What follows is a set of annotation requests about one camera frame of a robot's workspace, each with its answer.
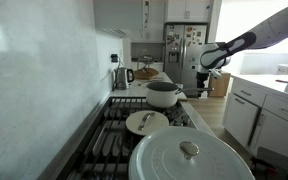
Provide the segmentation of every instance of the wall outlet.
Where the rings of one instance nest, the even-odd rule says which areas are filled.
[[[111,54],[111,62],[112,63],[117,63],[118,62],[117,54]]]

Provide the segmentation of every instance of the lid knob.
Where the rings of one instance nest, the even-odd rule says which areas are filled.
[[[180,143],[180,150],[187,160],[190,160],[192,156],[196,156],[199,152],[198,146],[188,141],[183,141]]]

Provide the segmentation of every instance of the drawer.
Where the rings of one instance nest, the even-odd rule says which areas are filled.
[[[234,82],[232,92],[243,99],[262,107],[266,94],[254,88]]]
[[[288,102],[267,96],[263,108],[288,121]]]

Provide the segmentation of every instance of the gas stove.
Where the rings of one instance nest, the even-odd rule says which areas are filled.
[[[156,108],[145,97],[110,97],[57,179],[128,179],[128,162],[143,136],[130,132],[125,122],[143,110],[164,114],[170,126],[196,128],[179,102]]]

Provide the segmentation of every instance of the stainless steel refrigerator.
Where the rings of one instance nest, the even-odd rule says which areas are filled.
[[[174,83],[181,83],[184,88],[197,87],[199,47],[205,44],[207,31],[206,23],[165,24],[164,71]]]

